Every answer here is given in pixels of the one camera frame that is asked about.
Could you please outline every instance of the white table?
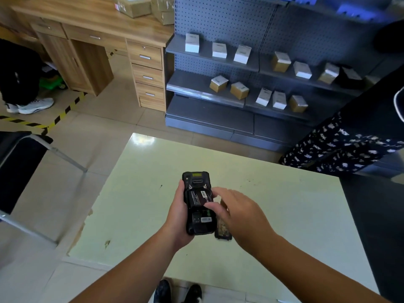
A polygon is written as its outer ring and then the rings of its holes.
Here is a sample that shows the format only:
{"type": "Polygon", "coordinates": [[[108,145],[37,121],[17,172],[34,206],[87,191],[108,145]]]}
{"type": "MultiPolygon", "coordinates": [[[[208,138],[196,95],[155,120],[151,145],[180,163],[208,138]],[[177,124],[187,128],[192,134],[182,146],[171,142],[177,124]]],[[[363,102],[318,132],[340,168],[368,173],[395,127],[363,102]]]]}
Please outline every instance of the white table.
{"type": "MultiPolygon", "coordinates": [[[[126,145],[69,257],[89,266],[118,264],[164,223],[185,171],[207,171],[213,186],[246,194],[289,242],[378,292],[338,178],[139,134],[126,145]]],[[[181,249],[165,275],[298,301],[234,240],[213,235],[181,249]]]]}

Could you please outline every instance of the chair metal leg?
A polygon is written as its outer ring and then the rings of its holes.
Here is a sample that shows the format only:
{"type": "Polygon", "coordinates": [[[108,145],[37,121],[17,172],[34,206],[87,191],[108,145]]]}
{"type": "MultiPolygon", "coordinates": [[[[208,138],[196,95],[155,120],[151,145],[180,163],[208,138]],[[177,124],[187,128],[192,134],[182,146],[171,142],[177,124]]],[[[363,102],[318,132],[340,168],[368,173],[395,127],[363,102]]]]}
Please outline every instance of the chair metal leg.
{"type": "Polygon", "coordinates": [[[43,235],[37,231],[29,229],[28,227],[24,226],[23,224],[15,221],[9,214],[6,214],[5,212],[3,212],[1,210],[0,210],[0,220],[3,220],[4,222],[16,227],[17,229],[22,230],[23,232],[25,232],[27,234],[30,234],[33,237],[43,239],[43,240],[49,242],[50,244],[52,244],[54,247],[57,246],[56,241],[50,239],[49,237],[46,237],[45,235],[43,235]]]}
{"type": "Polygon", "coordinates": [[[52,147],[50,144],[48,144],[45,140],[43,140],[42,138],[36,136],[36,135],[30,135],[30,138],[32,138],[33,140],[39,142],[40,144],[42,144],[44,147],[46,147],[49,151],[51,151],[52,153],[54,153],[55,155],[57,155],[60,158],[63,158],[65,161],[67,161],[68,163],[71,163],[73,166],[79,168],[80,170],[82,170],[84,173],[87,172],[87,168],[83,167],[82,165],[80,165],[78,162],[74,161],[73,159],[71,159],[70,157],[68,157],[65,153],[60,152],[57,148],[52,147]]]}

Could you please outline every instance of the black and white patterned pants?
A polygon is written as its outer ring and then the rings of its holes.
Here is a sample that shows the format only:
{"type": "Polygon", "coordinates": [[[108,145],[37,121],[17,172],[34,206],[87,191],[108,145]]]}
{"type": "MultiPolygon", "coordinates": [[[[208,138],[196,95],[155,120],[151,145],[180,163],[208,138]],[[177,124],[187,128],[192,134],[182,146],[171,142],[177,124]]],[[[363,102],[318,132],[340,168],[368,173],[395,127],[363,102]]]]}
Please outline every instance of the black and white patterned pants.
{"type": "Polygon", "coordinates": [[[302,168],[315,162],[305,169],[333,175],[354,173],[403,147],[402,140],[351,134],[344,130],[337,113],[283,155],[279,163],[302,168]]]}

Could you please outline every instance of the table top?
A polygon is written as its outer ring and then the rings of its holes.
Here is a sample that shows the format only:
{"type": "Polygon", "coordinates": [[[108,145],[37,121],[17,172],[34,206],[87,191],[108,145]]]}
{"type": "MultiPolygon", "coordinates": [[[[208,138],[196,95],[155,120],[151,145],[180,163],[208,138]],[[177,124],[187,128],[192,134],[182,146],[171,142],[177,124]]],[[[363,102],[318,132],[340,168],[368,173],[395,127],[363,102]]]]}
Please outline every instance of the table top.
{"type": "Polygon", "coordinates": [[[152,15],[133,19],[120,13],[112,0],[21,0],[13,9],[160,47],[174,34],[173,25],[161,25],[152,15]]]}
{"type": "MultiPolygon", "coordinates": [[[[298,248],[378,292],[337,177],[133,134],[69,257],[114,266],[164,223],[185,171],[255,200],[274,230],[298,248]]],[[[197,236],[165,276],[271,299],[294,295],[232,240],[197,236]]]]}

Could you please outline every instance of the black shoe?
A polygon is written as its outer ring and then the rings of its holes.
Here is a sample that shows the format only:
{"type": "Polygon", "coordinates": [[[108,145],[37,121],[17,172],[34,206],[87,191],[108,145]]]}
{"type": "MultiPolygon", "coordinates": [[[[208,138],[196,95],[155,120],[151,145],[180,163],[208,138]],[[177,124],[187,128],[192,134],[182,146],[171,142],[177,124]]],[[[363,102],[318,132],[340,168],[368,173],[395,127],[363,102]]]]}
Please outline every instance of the black shoe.
{"type": "Polygon", "coordinates": [[[161,280],[154,292],[154,303],[171,303],[171,288],[168,280],[161,280]]]}
{"type": "Polygon", "coordinates": [[[198,284],[192,285],[185,297],[184,303],[202,303],[202,289],[198,284]]]}

